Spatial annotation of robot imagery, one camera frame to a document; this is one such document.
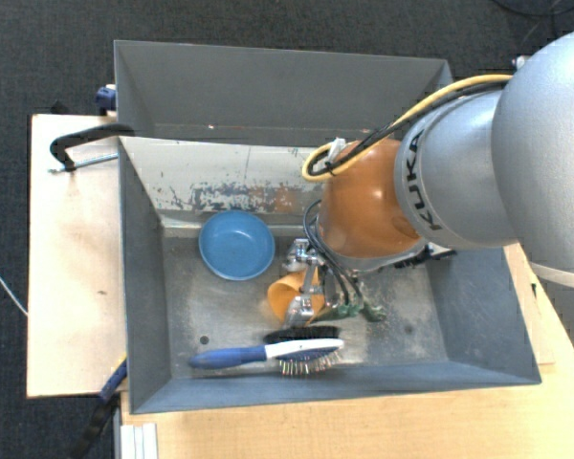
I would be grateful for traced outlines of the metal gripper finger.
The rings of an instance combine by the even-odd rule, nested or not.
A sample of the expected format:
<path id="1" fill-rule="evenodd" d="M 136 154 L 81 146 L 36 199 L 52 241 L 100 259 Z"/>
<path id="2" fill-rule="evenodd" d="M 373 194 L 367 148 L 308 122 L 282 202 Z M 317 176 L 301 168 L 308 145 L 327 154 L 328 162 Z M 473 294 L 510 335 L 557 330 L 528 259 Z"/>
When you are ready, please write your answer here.
<path id="1" fill-rule="evenodd" d="M 283 328 L 303 328 L 314 317 L 312 298 L 309 295 L 297 295 L 289 303 L 283 320 Z"/>
<path id="2" fill-rule="evenodd" d="M 282 267 L 287 273 L 298 273 L 319 265 L 317 251 L 308 238 L 296 238 L 283 260 Z"/>

